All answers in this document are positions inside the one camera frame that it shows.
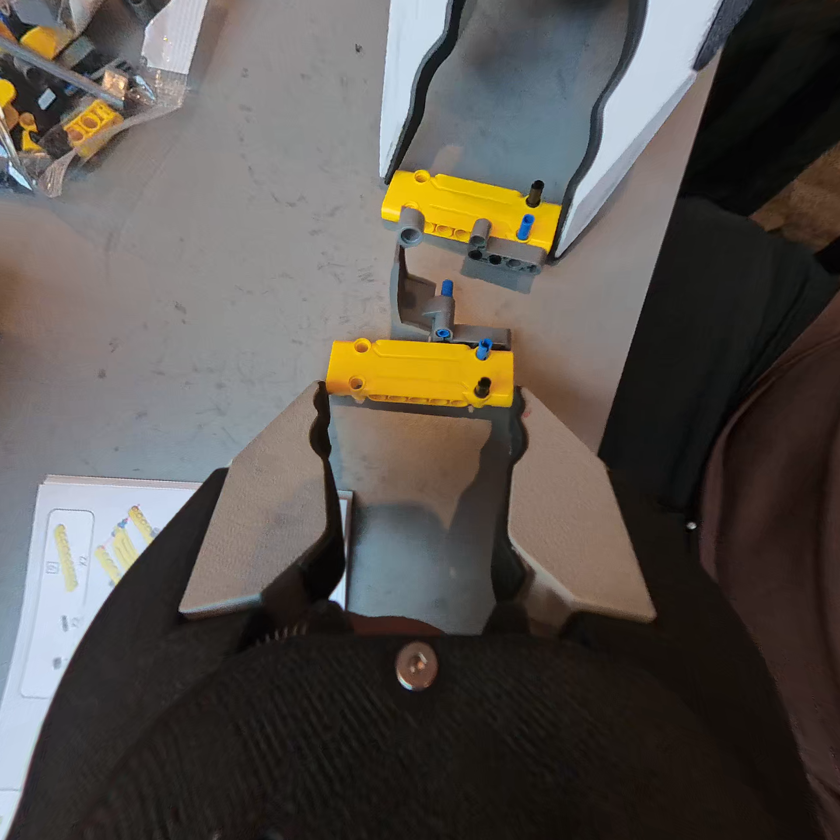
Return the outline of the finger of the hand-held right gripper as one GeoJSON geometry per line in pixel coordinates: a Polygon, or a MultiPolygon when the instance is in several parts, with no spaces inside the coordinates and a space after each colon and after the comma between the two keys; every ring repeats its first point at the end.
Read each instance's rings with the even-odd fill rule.
{"type": "Polygon", "coordinates": [[[401,168],[423,120],[428,89],[452,53],[466,1],[391,1],[381,100],[380,177],[401,168]]]}
{"type": "Polygon", "coordinates": [[[563,195],[553,261],[581,235],[697,77],[708,1],[629,2],[616,68],[591,111],[581,163],[563,195]]]}

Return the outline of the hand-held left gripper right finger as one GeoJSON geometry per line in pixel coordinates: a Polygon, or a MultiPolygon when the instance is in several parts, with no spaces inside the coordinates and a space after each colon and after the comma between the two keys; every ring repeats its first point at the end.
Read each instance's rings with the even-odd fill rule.
{"type": "Polygon", "coordinates": [[[511,406],[511,464],[493,544],[493,592],[536,634],[573,616],[656,618],[603,462],[530,390],[511,406]]]}

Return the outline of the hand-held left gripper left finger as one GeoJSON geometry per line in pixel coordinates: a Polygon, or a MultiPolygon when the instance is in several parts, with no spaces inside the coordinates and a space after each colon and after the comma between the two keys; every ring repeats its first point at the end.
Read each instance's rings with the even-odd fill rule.
{"type": "Polygon", "coordinates": [[[180,611],[190,620],[261,608],[300,621],[345,570],[329,461],[330,406],[314,382],[227,468],[180,611]]]}

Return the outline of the yellow panel with grey beam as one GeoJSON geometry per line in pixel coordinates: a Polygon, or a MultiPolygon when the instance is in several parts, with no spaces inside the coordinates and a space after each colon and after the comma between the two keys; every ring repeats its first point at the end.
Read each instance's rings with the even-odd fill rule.
{"type": "Polygon", "coordinates": [[[550,259],[561,205],[543,199],[544,183],[526,193],[426,170],[397,171],[381,204],[397,243],[415,247],[425,239],[465,247],[477,264],[536,275],[550,259]]]}

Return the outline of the yellow panel with curved grey panel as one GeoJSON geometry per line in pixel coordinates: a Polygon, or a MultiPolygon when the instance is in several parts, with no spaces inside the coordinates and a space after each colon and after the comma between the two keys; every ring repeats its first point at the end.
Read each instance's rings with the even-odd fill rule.
{"type": "Polygon", "coordinates": [[[357,402],[477,410],[513,403],[515,363],[509,329],[456,321],[454,284],[410,273],[395,247],[390,339],[334,341],[325,385],[357,402]]]}

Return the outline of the grey desk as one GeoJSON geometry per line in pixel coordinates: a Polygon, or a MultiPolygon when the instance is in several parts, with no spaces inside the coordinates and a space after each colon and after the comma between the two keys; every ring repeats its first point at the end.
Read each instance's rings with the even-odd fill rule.
{"type": "MultiPolygon", "coordinates": [[[[131,128],[60,198],[2,195],[2,695],[47,474],[203,481],[327,370],[334,340],[387,337],[394,236],[382,225],[379,133],[390,2],[211,2],[183,107],[131,128]]],[[[415,166],[563,190],[626,2],[477,2],[434,77],[415,166]]],[[[600,216],[533,279],[453,277],[458,316],[513,331],[518,382],[589,446],[601,442],[715,58],[600,216]]],[[[407,434],[409,490],[374,458],[394,406],[338,402],[332,451],[351,488],[362,613],[457,634],[492,604],[503,424],[435,417],[407,434]],[[468,492],[441,457],[479,452],[468,492]]]]}

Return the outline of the person's black trousers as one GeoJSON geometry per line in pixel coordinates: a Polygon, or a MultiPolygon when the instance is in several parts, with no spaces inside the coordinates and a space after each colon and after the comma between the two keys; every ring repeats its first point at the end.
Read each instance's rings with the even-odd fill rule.
{"type": "Polygon", "coordinates": [[[697,522],[712,446],[838,270],[750,217],[838,142],[838,2],[726,2],[721,50],[599,456],[697,522]]]}

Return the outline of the open instruction booklet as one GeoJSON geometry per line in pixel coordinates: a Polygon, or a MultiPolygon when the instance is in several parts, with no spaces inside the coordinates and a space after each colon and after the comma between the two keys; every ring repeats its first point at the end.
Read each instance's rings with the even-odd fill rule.
{"type": "Polygon", "coordinates": [[[59,682],[92,619],[197,482],[47,476],[1,709],[2,830],[17,809],[59,682]]]}

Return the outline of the person's brown sweater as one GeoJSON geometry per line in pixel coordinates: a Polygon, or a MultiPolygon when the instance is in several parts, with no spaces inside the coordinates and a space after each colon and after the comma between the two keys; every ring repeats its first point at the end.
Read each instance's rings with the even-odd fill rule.
{"type": "Polygon", "coordinates": [[[838,838],[838,322],[812,323],[733,414],[701,510],[700,561],[761,650],[838,838]]]}

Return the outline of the small clear bag yellow parts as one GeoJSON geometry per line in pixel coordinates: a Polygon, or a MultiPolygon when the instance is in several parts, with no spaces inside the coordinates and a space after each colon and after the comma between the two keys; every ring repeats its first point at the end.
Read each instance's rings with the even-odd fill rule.
{"type": "Polygon", "coordinates": [[[179,109],[207,7],[2,1],[2,192],[57,197],[121,132],[179,109]]]}

